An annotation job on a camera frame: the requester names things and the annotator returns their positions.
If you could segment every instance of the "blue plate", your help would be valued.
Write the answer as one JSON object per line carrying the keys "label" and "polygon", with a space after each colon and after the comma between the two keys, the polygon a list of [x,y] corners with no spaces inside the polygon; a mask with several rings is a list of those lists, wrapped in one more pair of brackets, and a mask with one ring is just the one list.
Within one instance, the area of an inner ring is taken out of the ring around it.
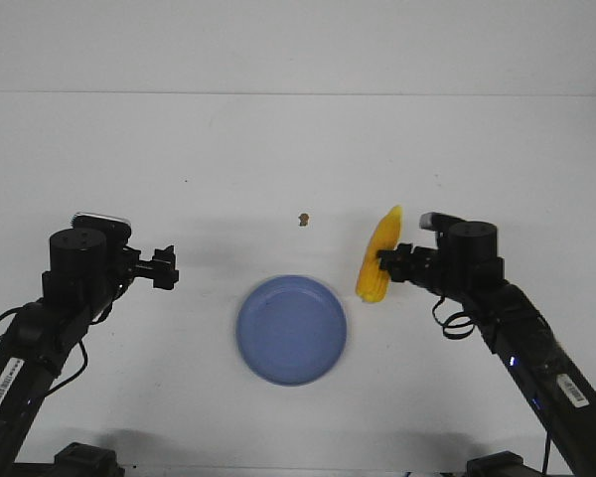
{"label": "blue plate", "polygon": [[247,297],[238,314],[236,340],[247,365],[262,378],[304,385],[340,358],[347,320],[338,299],[321,283],[279,276]]}

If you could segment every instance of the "yellow corn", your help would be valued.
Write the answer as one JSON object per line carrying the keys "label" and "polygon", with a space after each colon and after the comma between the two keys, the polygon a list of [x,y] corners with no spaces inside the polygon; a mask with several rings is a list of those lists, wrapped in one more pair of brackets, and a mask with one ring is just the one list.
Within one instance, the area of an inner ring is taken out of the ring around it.
{"label": "yellow corn", "polygon": [[379,221],[371,241],[367,245],[367,252],[356,285],[356,294],[363,301],[376,303],[382,301],[386,295],[390,277],[386,270],[379,269],[377,252],[393,250],[397,246],[400,230],[401,206],[395,206]]}

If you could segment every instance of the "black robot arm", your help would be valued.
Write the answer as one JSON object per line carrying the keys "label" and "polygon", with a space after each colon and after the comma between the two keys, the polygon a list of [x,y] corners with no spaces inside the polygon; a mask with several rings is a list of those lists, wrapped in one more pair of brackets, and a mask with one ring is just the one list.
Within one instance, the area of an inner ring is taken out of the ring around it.
{"label": "black robot arm", "polygon": [[136,276],[163,289],[178,281],[172,246],[143,261],[127,245],[130,234],[125,221],[77,214],[71,229],[50,238],[42,298],[10,310],[15,316],[0,336],[0,477],[11,469],[71,350],[79,345],[85,356],[81,339],[89,326],[108,316]]}
{"label": "black robot arm", "polygon": [[[499,356],[574,475],[596,477],[596,392],[538,310],[504,279],[497,228],[436,213],[422,216],[420,226],[436,233],[437,248],[382,250],[380,268],[392,281],[411,281],[461,303],[459,316],[469,317]],[[460,326],[445,323],[445,335],[465,336]]]}

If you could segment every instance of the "white background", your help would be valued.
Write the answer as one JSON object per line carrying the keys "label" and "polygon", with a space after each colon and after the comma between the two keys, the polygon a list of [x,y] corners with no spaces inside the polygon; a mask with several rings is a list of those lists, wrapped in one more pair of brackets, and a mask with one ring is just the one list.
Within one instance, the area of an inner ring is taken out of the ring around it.
{"label": "white background", "polygon": [[[444,340],[409,284],[355,297],[397,203],[407,242],[432,244],[431,210],[497,224],[508,279],[596,388],[596,3],[0,2],[0,313],[40,295],[80,210],[129,218],[145,255],[173,243],[181,270],[91,330],[21,460],[77,440],[139,466],[538,466],[544,432],[478,336]],[[350,329],[299,388],[233,337],[285,273],[332,287]]]}

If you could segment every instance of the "barcode sticker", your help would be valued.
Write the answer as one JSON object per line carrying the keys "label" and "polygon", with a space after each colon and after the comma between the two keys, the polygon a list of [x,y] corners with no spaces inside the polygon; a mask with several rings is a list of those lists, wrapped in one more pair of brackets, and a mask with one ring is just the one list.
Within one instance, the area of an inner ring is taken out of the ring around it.
{"label": "barcode sticker", "polygon": [[11,389],[11,385],[13,385],[18,373],[22,370],[22,365],[24,365],[24,360],[11,358],[0,375],[0,405],[2,405],[2,401]]}
{"label": "barcode sticker", "polygon": [[574,407],[584,407],[589,405],[589,400],[587,400],[587,397],[585,397],[585,395],[580,391],[578,386],[574,384],[569,376],[558,375],[556,377],[556,382],[570,402],[574,405]]}

